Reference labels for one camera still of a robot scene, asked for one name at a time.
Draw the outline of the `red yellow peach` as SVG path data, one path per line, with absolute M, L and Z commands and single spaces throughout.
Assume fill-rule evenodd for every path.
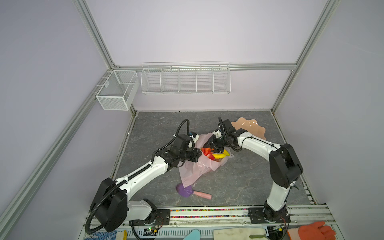
M 212 149 L 211 148 L 201 148 L 202 153 L 210 160 L 215 161 L 216 158 L 212 154 Z

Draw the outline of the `yellow green banana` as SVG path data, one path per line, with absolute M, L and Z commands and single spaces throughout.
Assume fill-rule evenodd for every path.
M 227 151 L 224 150 L 221 153 L 212 153 L 212 156 L 214 157 L 215 161 L 219 161 L 220 159 L 224 159 L 226 157 L 229 157 L 231 154 Z

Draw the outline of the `pink plastic bag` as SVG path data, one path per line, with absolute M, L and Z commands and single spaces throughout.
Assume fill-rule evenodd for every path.
M 214 136 L 213 133 L 199 135 L 199 139 L 195 144 L 195 148 L 209 148 L 209 145 L 206 147 L 206 144 L 208 144 L 209 138 L 211 136 Z M 227 150 L 231 154 L 231 150 L 229 148 L 225 147 L 225 150 Z M 182 180 L 182 184 L 184 185 L 184 187 L 193 185 L 202 175 L 208 172 L 216 171 L 219 167 L 223 166 L 232 157 L 233 154 L 224 159 L 220 159 L 219 161 L 212 161 L 208 159 L 204 154 L 202 154 L 197 163 L 186 161 L 183 166 L 179 167 L 179 173 Z

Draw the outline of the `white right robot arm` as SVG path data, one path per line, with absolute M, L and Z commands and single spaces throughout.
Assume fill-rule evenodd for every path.
M 244 129 L 235 129 L 229 120 L 218 118 L 218 135 L 207 142 L 215 150 L 230 148 L 235 152 L 247 149 L 269 162 L 273 185 L 260 216 L 266 222 L 290 222 L 286 200 L 304 169 L 290 144 L 275 144 L 254 136 Z

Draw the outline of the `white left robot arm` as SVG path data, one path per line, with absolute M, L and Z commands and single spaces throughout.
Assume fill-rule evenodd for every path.
M 151 224 L 156 220 L 157 207 L 150 200 L 132 201 L 131 198 L 155 178 L 186 162 L 196 163 L 202 156 L 202 151 L 195 147 L 195 136 L 191 131 L 180 132 L 183 125 L 189 126 L 190 121 L 183 120 L 173 138 L 155 150 L 148 163 L 121 178 L 106 178 L 101 182 L 85 223 L 86 234 L 101 229 L 112 232 L 124 221 L 139 220 Z

